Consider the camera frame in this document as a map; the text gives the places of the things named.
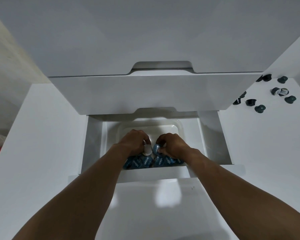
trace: right hand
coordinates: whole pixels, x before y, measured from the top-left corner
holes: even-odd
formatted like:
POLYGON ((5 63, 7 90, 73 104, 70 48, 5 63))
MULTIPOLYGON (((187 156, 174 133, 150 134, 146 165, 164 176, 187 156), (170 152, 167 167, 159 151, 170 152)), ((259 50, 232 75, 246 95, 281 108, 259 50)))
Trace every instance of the right hand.
POLYGON ((160 153, 181 160, 184 160, 187 151, 191 149, 178 134, 162 134, 156 143, 162 146, 166 143, 165 147, 159 149, 160 153))

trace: drawer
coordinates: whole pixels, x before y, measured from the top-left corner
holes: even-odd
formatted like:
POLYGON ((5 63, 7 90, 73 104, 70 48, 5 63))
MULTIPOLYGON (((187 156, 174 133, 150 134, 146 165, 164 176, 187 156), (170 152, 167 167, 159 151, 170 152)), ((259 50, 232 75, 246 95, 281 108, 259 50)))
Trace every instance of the drawer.
POLYGON ((300 36, 300 0, 0 0, 0 19, 46 76, 257 72, 300 36))
MULTIPOLYGON (((233 173, 245 174, 243 165, 233 165, 221 129, 218 113, 175 112, 168 109, 139 109, 133 114, 88 116, 81 173, 102 157, 131 129, 143 129, 152 146, 163 133, 178 133, 191 147, 233 173)), ((186 164, 161 168, 122 170, 118 183, 196 177, 186 164)))
POLYGON ((227 109, 260 75, 257 72, 196 74, 170 69, 50 80, 80 115, 101 115, 131 114, 139 108, 227 109))

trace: white wall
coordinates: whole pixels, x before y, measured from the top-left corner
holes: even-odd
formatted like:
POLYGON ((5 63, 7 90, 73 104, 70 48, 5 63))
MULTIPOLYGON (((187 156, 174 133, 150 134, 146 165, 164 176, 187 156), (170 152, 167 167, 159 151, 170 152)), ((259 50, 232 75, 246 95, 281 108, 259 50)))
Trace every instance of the white wall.
POLYGON ((8 133, 31 84, 49 82, 0 21, 0 134, 8 133))
POLYGON ((300 85, 300 37, 263 73, 293 77, 300 85))

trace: blue coffee capsule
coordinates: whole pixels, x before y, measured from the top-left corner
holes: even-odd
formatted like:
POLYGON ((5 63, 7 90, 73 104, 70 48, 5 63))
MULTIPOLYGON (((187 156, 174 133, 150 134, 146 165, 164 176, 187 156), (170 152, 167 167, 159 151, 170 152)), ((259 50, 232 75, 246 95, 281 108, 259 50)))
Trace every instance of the blue coffee capsule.
POLYGON ((160 147, 161 147, 161 145, 155 144, 155 145, 153 146, 152 152, 153 152, 154 154, 156 154, 156 155, 160 155, 161 153, 158 152, 158 150, 159 150, 160 147))
POLYGON ((164 165, 164 158, 162 156, 156 156, 154 158, 154 166, 155 167, 162 167, 164 165))
POLYGON ((183 163, 184 163, 183 160, 176 159, 176 158, 174 158, 174 162, 175 162, 176 164, 183 164, 183 163))
POLYGON ((152 165, 152 163, 153 163, 153 158, 150 157, 150 156, 145 156, 145 157, 142 158, 142 162, 143 162, 142 165, 145 168, 149 168, 152 165))
POLYGON ((126 162, 123 165, 123 169, 128 169, 129 167, 131 167, 133 158, 133 156, 130 156, 126 159, 126 162))
POLYGON ((174 164, 174 160, 172 157, 169 157, 167 155, 164 156, 164 164, 166 166, 172 166, 174 164))
POLYGON ((142 160, 139 159, 138 157, 135 157, 133 160, 132 160, 132 163, 131 163, 131 169, 136 169, 136 168, 141 168, 142 167, 142 160))

